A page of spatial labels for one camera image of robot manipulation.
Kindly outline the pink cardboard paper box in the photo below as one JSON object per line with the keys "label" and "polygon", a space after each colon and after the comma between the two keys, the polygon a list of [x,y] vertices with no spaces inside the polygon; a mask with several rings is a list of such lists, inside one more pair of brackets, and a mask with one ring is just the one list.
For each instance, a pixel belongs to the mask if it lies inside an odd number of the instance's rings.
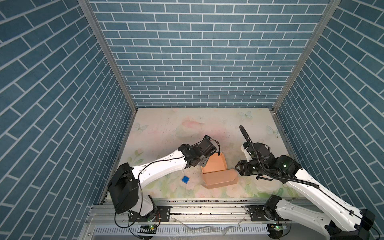
{"label": "pink cardboard paper box", "polygon": [[239,174],[235,169],[229,169],[223,153],[209,157],[205,167],[202,167],[203,187],[215,189],[235,185],[239,181]]}

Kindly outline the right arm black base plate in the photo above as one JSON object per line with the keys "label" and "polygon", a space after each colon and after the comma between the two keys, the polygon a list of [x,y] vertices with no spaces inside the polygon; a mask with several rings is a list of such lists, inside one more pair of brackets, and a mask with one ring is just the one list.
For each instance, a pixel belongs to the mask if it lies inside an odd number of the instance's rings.
{"label": "right arm black base plate", "polygon": [[261,205],[247,205],[245,210],[250,215],[252,222],[257,221],[289,221],[288,219],[281,218],[276,211],[275,207],[261,206]]}

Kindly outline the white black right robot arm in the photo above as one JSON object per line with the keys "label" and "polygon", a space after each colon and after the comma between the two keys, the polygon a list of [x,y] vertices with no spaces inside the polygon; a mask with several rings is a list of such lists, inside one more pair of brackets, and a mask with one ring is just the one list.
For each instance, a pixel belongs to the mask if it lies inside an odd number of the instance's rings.
{"label": "white black right robot arm", "polygon": [[279,181],[302,194],[319,211],[297,206],[282,197],[271,195],[263,206],[269,221],[291,220],[306,226],[330,240],[368,240],[373,230],[375,214],[358,209],[342,200],[289,156],[276,158],[262,143],[241,146],[246,159],[235,169],[241,176],[256,176],[258,180]]}

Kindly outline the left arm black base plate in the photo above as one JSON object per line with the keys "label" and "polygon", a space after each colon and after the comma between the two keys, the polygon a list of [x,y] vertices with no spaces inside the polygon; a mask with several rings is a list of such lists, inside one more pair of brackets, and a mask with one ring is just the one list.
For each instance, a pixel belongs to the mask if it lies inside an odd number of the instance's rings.
{"label": "left arm black base plate", "polygon": [[142,217],[135,212],[131,212],[129,216],[130,223],[144,223],[144,222],[169,222],[171,215],[171,207],[170,206],[157,206],[155,210],[153,210],[149,215]]}

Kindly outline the small blue cube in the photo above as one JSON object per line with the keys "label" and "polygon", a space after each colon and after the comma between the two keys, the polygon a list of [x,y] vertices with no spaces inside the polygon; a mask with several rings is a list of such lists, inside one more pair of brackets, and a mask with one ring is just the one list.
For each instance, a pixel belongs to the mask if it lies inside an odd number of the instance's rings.
{"label": "small blue cube", "polygon": [[182,178],[182,182],[183,182],[184,184],[187,184],[187,183],[189,182],[189,180],[190,180],[190,178],[187,177],[187,176],[184,176],[184,177]]}

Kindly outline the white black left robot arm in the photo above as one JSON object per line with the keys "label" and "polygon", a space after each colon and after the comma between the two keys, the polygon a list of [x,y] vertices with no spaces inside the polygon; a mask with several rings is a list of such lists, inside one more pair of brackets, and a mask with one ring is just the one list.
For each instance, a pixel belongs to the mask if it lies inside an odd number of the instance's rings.
{"label": "white black left robot arm", "polygon": [[221,153],[219,142],[205,135],[196,144],[180,145],[174,152],[150,163],[120,165],[107,185],[115,213],[130,211],[141,217],[151,216],[156,206],[150,196],[144,196],[145,186],[173,172],[204,167],[215,153]]}

